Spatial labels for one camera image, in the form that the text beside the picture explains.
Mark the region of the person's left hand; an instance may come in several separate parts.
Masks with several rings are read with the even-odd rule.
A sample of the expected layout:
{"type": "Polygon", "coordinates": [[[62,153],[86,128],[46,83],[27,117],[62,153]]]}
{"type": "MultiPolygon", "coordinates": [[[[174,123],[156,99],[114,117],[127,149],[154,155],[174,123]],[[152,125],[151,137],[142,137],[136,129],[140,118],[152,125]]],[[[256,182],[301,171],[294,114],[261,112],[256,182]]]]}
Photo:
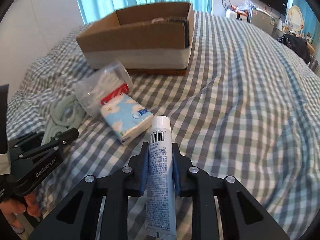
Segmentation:
{"type": "Polygon", "coordinates": [[[1,203],[1,211],[3,212],[4,217],[14,229],[19,231],[23,229],[23,226],[16,217],[16,214],[22,214],[27,211],[30,216],[35,218],[40,217],[40,208],[36,199],[36,194],[31,193],[25,196],[24,200],[27,205],[14,199],[7,199],[1,203]]]}

